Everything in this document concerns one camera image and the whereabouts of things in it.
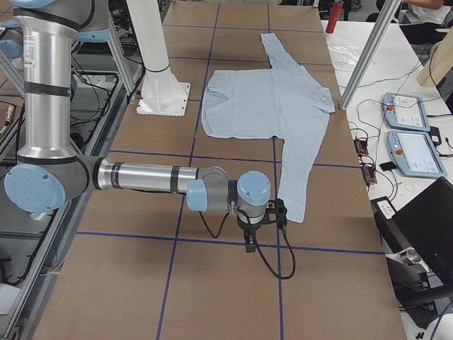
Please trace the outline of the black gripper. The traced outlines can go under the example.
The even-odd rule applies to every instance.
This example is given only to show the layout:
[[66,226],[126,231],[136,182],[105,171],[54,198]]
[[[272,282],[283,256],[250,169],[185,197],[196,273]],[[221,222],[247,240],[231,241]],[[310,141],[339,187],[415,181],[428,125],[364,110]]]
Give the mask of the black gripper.
[[279,230],[286,230],[287,209],[282,199],[269,200],[264,211],[257,217],[252,217],[245,210],[238,210],[237,223],[245,230],[243,236],[246,253],[253,253],[256,251],[256,242],[252,230],[259,230],[263,225],[276,225]]

